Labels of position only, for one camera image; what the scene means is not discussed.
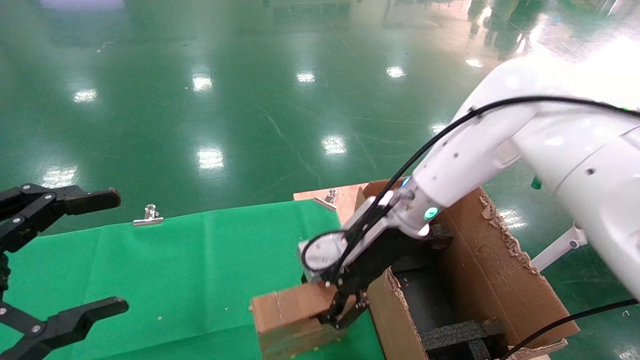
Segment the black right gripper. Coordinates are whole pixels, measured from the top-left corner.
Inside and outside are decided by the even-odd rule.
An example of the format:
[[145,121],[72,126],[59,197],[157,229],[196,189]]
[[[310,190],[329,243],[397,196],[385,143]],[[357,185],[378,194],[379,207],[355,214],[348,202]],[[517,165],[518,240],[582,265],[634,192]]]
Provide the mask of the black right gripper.
[[[343,260],[339,275],[331,276],[331,279],[335,280],[336,293],[327,310],[320,313],[320,324],[337,329],[349,296],[367,289],[399,259],[433,248],[434,242],[435,234],[432,228],[425,236],[419,238],[411,237],[399,228],[383,230],[354,259]],[[352,326],[369,307],[367,294],[355,294],[354,305],[343,315],[343,328]]]

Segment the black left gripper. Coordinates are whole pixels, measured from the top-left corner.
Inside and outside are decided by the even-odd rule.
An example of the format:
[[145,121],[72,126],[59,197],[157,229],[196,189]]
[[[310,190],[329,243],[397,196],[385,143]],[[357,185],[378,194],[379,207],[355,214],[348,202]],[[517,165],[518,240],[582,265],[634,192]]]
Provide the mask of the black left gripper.
[[[83,215],[117,208],[121,195],[110,187],[86,192],[77,185],[43,187],[33,183],[12,187],[0,194],[0,292],[9,289],[9,258],[38,234],[64,215]],[[43,360],[63,347],[82,342],[93,325],[130,309],[121,297],[109,297],[63,310],[46,320],[39,320],[5,301],[1,303],[0,321],[22,334],[1,353],[2,360]]]

